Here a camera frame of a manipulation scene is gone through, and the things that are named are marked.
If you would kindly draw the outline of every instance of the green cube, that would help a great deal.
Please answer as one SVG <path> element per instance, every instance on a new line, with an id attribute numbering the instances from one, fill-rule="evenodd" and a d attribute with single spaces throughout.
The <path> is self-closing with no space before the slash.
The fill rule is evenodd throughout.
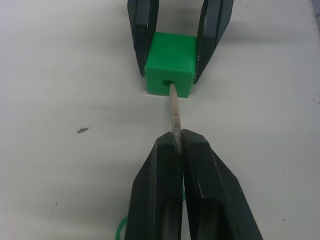
<path id="1" fill-rule="evenodd" d="M 197 38 L 156 32 L 144 67 L 149 94 L 169 96 L 174 83 L 180 98 L 189 97 L 196 72 Z"/>

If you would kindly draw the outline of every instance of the white surface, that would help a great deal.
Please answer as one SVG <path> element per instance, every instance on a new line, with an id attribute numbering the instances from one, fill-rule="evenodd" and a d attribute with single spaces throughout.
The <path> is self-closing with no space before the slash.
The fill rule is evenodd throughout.
<path id="1" fill-rule="evenodd" d="M 195 34 L 200 6 L 162 1 L 158 30 Z M 0 239 L 113 239 L 171 129 L 169 98 L 139 77 L 126 1 L 3 0 L 0 35 Z M 310 1 L 234 0 L 180 100 L 182 126 L 238 177 L 265 240 L 320 236 L 319 76 Z"/>

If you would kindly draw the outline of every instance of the green plastic block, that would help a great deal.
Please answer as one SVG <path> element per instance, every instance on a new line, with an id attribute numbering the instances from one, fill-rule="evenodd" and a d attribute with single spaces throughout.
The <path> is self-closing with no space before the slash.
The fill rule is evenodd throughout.
<path id="1" fill-rule="evenodd" d="M 149 94 L 169 96 L 174 83 L 180 98 L 189 97 L 196 72 L 197 38 L 156 32 L 144 67 Z"/>

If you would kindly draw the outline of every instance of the wooden stick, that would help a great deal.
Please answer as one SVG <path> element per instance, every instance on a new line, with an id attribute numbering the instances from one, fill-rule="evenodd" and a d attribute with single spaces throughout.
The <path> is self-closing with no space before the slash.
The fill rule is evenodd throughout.
<path id="1" fill-rule="evenodd" d="M 182 144 L 181 144 L 181 122 L 180 122 L 180 113 L 179 113 L 179 104 L 178 104 L 178 95 L 176 86 L 170 84 L 170 111 L 171 111 L 171 125 L 172 125 L 172 134 L 174 136 L 178 154 L 182 154 Z"/>

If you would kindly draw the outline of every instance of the white table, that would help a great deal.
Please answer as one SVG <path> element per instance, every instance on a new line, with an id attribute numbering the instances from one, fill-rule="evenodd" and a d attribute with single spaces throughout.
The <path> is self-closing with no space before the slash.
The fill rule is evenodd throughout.
<path id="1" fill-rule="evenodd" d="M 195 35 L 194 2 L 161 0 L 157 30 Z M 171 122 L 169 98 L 145 92 L 126 4 L 1 1 L 1 240 L 112 240 L 127 214 Z M 182 126 L 237 176 L 265 240 L 320 236 L 319 39 L 308 0 L 234 0 L 180 100 Z M 184 212 L 183 240 L 188 228 Z"/>

